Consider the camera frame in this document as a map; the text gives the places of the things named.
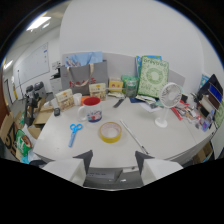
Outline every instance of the white fan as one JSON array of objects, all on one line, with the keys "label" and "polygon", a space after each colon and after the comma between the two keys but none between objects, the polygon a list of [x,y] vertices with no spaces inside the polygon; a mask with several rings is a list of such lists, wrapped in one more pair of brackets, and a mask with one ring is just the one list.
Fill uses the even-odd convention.
[{"label": "white fan", "polygon": [[161,128],[167,126],[166,116],[170,108],[175,107],[181,100],[181,88],[173,82],[167,83],[159,93],[160,102],[164,106],[164,112],[161,117],[155,119],[156,125]]}]

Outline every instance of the blue scissors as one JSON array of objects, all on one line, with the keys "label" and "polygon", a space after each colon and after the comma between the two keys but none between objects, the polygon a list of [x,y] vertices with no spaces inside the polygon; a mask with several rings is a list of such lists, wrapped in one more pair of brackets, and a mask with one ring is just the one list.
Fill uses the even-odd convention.
[{"label": "blue scissors", "polygon": [[72,147],[73,141],[75,139],[75,134],[78,130],[82,129],[82,124],[71,124],[70,129],[72,130],[71,138],[68,144],[68,147]]}]

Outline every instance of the ceiling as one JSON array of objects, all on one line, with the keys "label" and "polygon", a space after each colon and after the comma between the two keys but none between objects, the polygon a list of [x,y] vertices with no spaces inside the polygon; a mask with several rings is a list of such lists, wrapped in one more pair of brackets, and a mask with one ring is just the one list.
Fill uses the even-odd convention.
[{"label": "ceiling", "polygon": [[44,12],[44,16],[51,17],[51,19],[49,20],[50,25],[47,26],[46,28],[41,29],[41,27],[44,24],[48,23],[49,21],[45,22],[43,25],[41,25],[37,29],[34,29],[32,32],[30,30],[29,31],[24,30],[23,33],[21,33],[21,35],[17,38],[17,40],[11,46],[9,52],[6,55],[6,64],[10,62],[11,60],[13,60],[13,62],[7,69],[4,70],[4,73],[12,69],[13,64],[17,61],[20,55],[30,46],[30,44],[32,44],[36,39],[38,39],[42,35],[46,34],[48,31],[61,25],[65,10],[70,3],[71,3],[71,0],[65,1]]}]

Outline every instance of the tape roll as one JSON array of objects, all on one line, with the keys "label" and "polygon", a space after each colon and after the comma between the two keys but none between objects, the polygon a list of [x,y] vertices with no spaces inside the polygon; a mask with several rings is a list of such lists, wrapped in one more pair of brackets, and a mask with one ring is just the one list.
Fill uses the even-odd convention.
[{"label": "tape roll", "polygon": [[100,127],[100,137],[104,142],[114,143],[121,138],[122,128],[115,122],[107,122]]}]

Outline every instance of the white table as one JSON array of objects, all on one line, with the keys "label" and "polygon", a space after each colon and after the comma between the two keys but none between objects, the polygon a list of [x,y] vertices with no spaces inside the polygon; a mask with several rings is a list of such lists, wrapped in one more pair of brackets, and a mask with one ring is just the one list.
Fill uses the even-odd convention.
[{"label": "white table", "polygon": [[[76,133],[72,148],[68,147],[72,132],[70,125],[80,123],[77,119],[79,106],[61,112],[58,117],[52,113],[36,142],[34,153],[43,160],[50,161],[68,159],[92,149],[92,168],[137,166],[135,151],[142,151],[120,123],[119,120],[123,119],[151,156],[183,164],[210,140],[215,131],[214,125],[203,132],[187,120],[179,121],[171,110],[167,116],[167,128],[160,128],[154,121],[162,110],[149,113],[138,103],[131,103],[129,98],[118,108],[113,108],[117,101],[117,98],[107,96],[106,101],[101,102],[102,120],[96,123],[82,122],[83,129]],[[110,121],[122,127],[120,140],[111,144],[104,142],[99,136],[100,126]]]}]

